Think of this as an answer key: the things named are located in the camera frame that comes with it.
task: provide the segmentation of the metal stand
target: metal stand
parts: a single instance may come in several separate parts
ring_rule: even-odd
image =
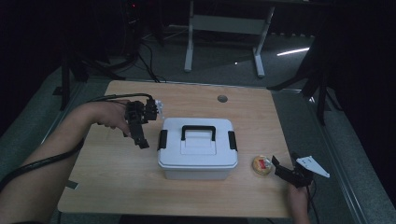
[[[62,53],[62,105],[61,110],[65,110],[70,101],[70,71],[73,73],[76,81],[85,82],[88,80],[88,73],[85,64],[96,69],[103,75],[113,80],[125,80],[125,77],[120,77],[113,73],[108,68],[82,53],[75,52],[72,45],[68,42],[66,37],[63,38],[63,53]]]
[[[192,67],[193,40],[192,33],[194,30],[218,31],[228,33],[238,33],[247,35],[260,35],[260,41],[257,47],[253,48],[254,61],[257,68],[257,75],[264,77],[264,69],[262,66],[262,45],[267,36],[271,19],[274,14],[275,7],[270,7],[266,20],[240,19],[229,17],[216,17],[205,15],[194,15],[194,1],[190,0],[190,19],[189,19],[189,43],[187,46],[186,62],[184,71],[190,72]]]

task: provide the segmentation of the person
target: person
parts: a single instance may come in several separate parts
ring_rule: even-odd
[[[296,188],[288,185],[288,206],[294,224],[309,224],[308,191],[306,187]]]
[[[78,106],[22,165],[71,151],[94,123],[119,128],[131,136],[124,118],[127,102],[91,102]],[[48,223],[77,156],[76,153],[11,180],[0,192],[0,224],[25,221]],[[306,191],[289,187],[289,204],[296,224],[309,223]]]

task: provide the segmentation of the gray carpet floor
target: gray carpet floor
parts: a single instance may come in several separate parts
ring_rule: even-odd
[[[206,33],[195,36],[192,71],[184,72],[187,46],[186,33],[179,27],[166,30],[169,38],[161,47],[154,38],[146,36],[151,48],[152,70],[169,82],[202,83],[212,85],[246,86],[265,88],[293,77],[301,63],[304,52],[276,56],[291,49],[308,48],[313,38],[269,35],[262,51],[266,77],[256,76],[251,47],[255,36],[238,41],[205,40]],[[141,55],[149,62],[150,51],[141,47]],[[119,57],[111,58],[116,63]],[[61,85],[61,69],[51,74],[43,83],[24,111],[0,140],[0,176],[17,167],[38,146],[70,109],[87,100],[103,95],[110,81],[90,70],[86,83],[72,81],[72,101],[65,111],[60,111],[61,97],[52,95]],[[128,69],[116,71],[128,80],[150,81],[149,75],[139,60]],[[396,212],[382,189],[358,137],[347,117],[332,105],[325,112],[326,126],[321,126],[315,117],[316,103],[304,98],[298,90],[305,80],[295,83],[287,90],[273,92],[276,110],[280,118],[289,151],[304,156],[313,156],[331,178],[316,175],[316,196],[320,223],[396,223]],[[317,223],[311,209],[312,223]],[[58,222],[55,211],[51,223]],[[120,216],[98,214],[62,214],[61,223],[118,223]],[[250,224],[291,223],[288,218],[250,217]]]

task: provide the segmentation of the dark background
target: dark background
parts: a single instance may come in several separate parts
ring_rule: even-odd
[[[187,24],[188,1],[162,4],[163,24]],[[21,113],[43,80],[61,65],[64,40],[95,60],[120,46],[123,35],[120,2],[108,1],[2,1],[0,3],[0,91],[1,130],[7,129]],[[235,10],[224,5],[219,14],[264,17],[265,9]],[[211,13],[211,3],[202,2],[196,10]],[[392,183],[396,160],[396,6],[392,1],[363,3],[351,13],[332,18],[327,7],[280,5],[276,8],[270,31],[285,35],[317,35],[310,52],[314,66],[331,62],[329,86],[355,129],[368,158],[389,197],[395,203]],[[329,46],[339,51],[334,60],[322,58]]]

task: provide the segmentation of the storage box lid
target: storage box lid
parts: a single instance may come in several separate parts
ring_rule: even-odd
[[[166,119],[158,162],[161,167],[234,168],[237,148],[233,125],[227,119]]]

